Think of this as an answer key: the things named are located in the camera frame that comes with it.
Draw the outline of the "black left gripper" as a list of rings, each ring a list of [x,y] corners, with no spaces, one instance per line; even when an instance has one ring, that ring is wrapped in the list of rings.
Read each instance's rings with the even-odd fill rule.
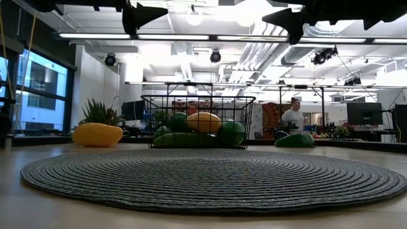
[[[145,14],[158,14],[158,15],[137,14],[137,27],[142,27],[168,13],[168,9],[166,8],[143,6],[141,3],[137,3],[137,11],[139,13]],[[134,8],[131,5],[125,5],[123,7],[122,24],[126,34],[128,35],[137,34]]]

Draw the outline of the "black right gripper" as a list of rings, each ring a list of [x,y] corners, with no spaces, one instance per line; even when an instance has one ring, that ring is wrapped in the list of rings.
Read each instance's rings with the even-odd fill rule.
[[[266,23],[285,29],[289,33],[289,43],[291,45],[295,45],[303,36],[303,26],[305,24],[314,26],[317,23],[316,19],[311,15],[311,13],[311,8],[308,6],[303,6],[300,11],[296,12],[293,12],[291,8],[286,8],[284,10],[265,15],[262,17],[262,19]]]

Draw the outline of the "black wire basket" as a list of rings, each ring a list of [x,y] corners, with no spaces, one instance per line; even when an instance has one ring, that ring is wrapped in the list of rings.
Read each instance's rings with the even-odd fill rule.
[[[249,139],[251,130],[252,107],[255,101],[254,97],[233,97],[233,96],[218,96],[214,95],[212,100],[208,95],[143,95],[142,99],[145,102],[145,121],[146,130],[149,132],[149,147],[153,146],[154,131],[163,125],[168,127],[167,122],[169,117],[176,113],[186,113],[188,106],[195,106],[198,112],[208,112],[218,116],[222,124],[226,121],[236,121],[243,125],[245,129],[245,139],[236,149],[245,149],[244,142]],[[188,127],[185,133],[201,133],[192,130]],[[218,131],[214,133],[204,133],[217,138],[216,148],[224,147],[220,143]]]

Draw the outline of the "small green toy lime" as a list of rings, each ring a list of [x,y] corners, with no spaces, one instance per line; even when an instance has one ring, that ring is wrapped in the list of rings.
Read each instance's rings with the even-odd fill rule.
[[[186,113],[176,112],[169,117],[167,125],[174,132],[185,132],[188,129],[186,119]]]

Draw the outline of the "toy watermelon slice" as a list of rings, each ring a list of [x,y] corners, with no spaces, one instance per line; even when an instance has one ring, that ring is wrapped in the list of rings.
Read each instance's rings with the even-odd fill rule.
[[[291,134],[277,140],[274,146],[280,148],[312,148],[314,147],[314,138],[306,133]]]

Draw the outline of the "yellow toy fruit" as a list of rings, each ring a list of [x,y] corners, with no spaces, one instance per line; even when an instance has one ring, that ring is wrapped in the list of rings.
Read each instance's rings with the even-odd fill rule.
[[[115,146],[122,137],[123,130],[120,127],[102,123],[78,125],[72,135],[74,144],[98,148]]]

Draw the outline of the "green toy cucumber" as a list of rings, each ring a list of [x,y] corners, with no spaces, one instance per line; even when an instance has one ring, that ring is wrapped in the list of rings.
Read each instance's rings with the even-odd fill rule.
[[[155,138],[153,146],[156,148],[215,148],[217,138],[204,133],[176,132]]]

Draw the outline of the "white globe pendant lamp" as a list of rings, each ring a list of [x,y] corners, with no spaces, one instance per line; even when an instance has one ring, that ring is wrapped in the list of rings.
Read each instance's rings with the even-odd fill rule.
[[[189,23],[190,25],[200,25],[204,20],[204,15],[201,11],[198,11],[195,8],[194,4],[190,5],[190,12],[188,13],[187,17],[186,17],[186,21],[187,23]]]

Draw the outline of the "black spotlight cluster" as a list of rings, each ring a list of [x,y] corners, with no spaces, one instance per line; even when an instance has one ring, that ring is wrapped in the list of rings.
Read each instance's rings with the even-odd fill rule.
[[[315,53],[315,56],[311,59],[311,63],[313,63],[314,65],[322,65],[335,55],[338,55],[337,47],[325,48]]]

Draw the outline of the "black computer monitor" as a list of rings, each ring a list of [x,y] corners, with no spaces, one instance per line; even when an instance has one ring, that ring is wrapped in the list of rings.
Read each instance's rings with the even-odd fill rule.
[[[381,125],[382,105],[374,102],[348,102],[347,121],[350,125]]]
[[[144,119],[144,100],[124,102],[121,105],[121,115],[126,121],[136,121]]]
[[[407,144],[407,105],[396,104],[394,128],[400,143]]]

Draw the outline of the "person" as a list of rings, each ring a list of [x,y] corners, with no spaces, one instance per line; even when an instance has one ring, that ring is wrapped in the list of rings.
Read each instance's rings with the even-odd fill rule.
[[[304,116],[300,108],[301,102],[298,99],[292,97],[291,108],[285,111],[282,115],[282,123],[284,125],[288,125],[290,123],[291,127],[294,125],[296,128],[292,128],[292,130],[295,132],[303,131]]]

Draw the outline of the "small green succulent plant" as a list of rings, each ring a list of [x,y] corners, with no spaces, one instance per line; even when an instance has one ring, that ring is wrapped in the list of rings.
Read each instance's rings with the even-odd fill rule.
[[[79,122],[79,125],[85,123],[101,123],[105,125],[117,126],[122,122],[123,116],[117,113],[113,107],[106,107],[103,102],[97,102],[94,99],[88,100],[85,107],[82,108],[85,118]]]

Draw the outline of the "large glass window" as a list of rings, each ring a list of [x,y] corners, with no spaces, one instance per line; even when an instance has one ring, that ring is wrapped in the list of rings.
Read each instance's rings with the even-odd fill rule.
[[[70,69],[27,49],[0,51],[0,129],[14,136],[63,133],[71,87]]]

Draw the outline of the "round grey woven placemat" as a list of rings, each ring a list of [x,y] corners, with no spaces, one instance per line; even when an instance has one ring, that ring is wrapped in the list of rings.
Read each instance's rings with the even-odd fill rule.
[[[270,215],[370,204],[407,191],[407,177],[317,155],[236,149],[69,154],[25,165],[30,186],[147,212]]]

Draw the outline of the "silver ventilation duct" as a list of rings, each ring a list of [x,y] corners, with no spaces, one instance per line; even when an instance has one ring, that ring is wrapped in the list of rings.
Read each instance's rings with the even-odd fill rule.
[[[331,25],[328,21],[317,22],[314,26],[305,24],[303,32],[305,36],[321,37],[321,36],[337,36],[344,29],[354,23],[354,20],[338,21],[335,25]],[[315,45],[294,45],[284,57],[281,58],[281,64],[285,66],[293,66],[297,64],[303,57],[313,52],[317,47]]]

